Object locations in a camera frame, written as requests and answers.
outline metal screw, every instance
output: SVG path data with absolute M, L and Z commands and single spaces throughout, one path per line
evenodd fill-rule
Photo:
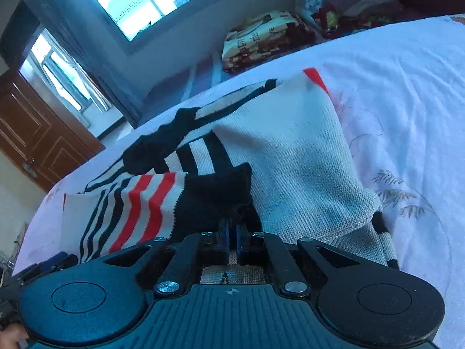
M 302 294 L 307 290 L 307 285 L 303 282 L 292 281 L 284 285 L 284 289 L 289 293 Z
M 165 281 L 157 285 L 157 290 L 161 293 L 175 293 L 179 290 L 179 284 L 173 281 Z

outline bed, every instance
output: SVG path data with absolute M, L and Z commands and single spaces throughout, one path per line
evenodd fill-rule
M 320 44 L 222 82 L 148 121 L 61 180 L 30 223 L 15 272 L 60 251 L 63 197 L 82 192 L 140 135 L 181 107 L 315 67 L 326 84 L 357 175 L 377 192 L 400 269 L 440 291 L 440 348 L 465 344 L 465 25 L 450 17 L 393 24 Z

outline blanket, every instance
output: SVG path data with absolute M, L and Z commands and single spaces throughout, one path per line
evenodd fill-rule
M 323 81 L 306 69 L 180 109 L 141 137 L 84 194 L 67 196 L 62 248 L 84 262 L 239 217 L 287 243 L 310 236 L 397 267 L 381 208 L 357 179 Z

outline black plastic device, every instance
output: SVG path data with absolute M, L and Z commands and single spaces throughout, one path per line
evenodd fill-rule
M 435 348 L 445 306 L 429 283 L 311 238 L 232 232 L 156 238 L 37 279 L 19 300 L 33 349 Z M 199 284 L 230 242 L 267 284 Z

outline finger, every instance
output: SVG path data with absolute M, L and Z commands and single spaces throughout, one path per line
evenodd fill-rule
M 12 324 L 0 332 L 0 349 L 18 349 L 18 341 L 28 338 L 22 325 Z

